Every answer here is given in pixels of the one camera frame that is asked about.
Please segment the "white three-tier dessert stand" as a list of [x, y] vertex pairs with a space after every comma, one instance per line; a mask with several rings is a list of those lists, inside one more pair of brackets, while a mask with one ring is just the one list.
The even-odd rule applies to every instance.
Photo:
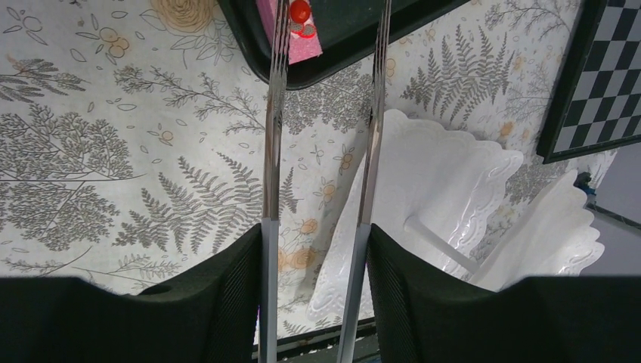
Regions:
[[604, 253], [572, 170], [548, 184], [484, 262], [471, 257], [523, 154], [400, 110], [384, 116], [372, 220], [404, 249], [498, 291], [528, 276], [576, 276]]

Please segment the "pink strawberry cake slice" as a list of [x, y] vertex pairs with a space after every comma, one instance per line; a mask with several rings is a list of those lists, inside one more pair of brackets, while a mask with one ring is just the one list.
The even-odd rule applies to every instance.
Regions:
[[[255, 3], [259, 10], [263, 30], [268, 37], [268, 44], [271, 45], [277, 2], [275, 0], [260, 0]], [[311, 15], [310, 1], [290, 1], [289, 18], [289, 65], [322, 55], [323, 50]]]

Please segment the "silver serving tongs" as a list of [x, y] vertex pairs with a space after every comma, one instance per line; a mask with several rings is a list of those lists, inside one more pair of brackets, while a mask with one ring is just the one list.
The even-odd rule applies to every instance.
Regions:
[[[392, 3], [384, 1], [376, 32], [373, 59], [373, 98], [367, 152], [364, 163], [361, 202], [348, 277], [348, 289], [339, 339], [339, 362], [354, 357], [361, 293], [364, 285], [367, 242], [372, 228], [373, 199], [382, 144], [386, 97], [385, 65], [389, 45]], [[277, 360], [277, 250], [279, 232], [279, 190], [282, 115], [285, 105], [290, 52], [290, 2], [278, 1], [271, 39], [271, 65], [265, 121], [265, 161], [262, 207], [262, 292], [259, 307], [259, 361]]]

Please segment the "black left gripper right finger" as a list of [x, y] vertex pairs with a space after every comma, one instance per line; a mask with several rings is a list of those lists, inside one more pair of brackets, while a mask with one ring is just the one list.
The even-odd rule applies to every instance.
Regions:
[[373, 226], [367, 269], [384, 362], [638, 362], [637, 276], [461, 281]]

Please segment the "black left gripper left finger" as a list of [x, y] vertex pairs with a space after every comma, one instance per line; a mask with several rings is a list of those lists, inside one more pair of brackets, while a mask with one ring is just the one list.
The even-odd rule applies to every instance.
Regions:
[[3, 362], [249, 362], [262, 233], [137, 295], [80, 278], [2, 278]]

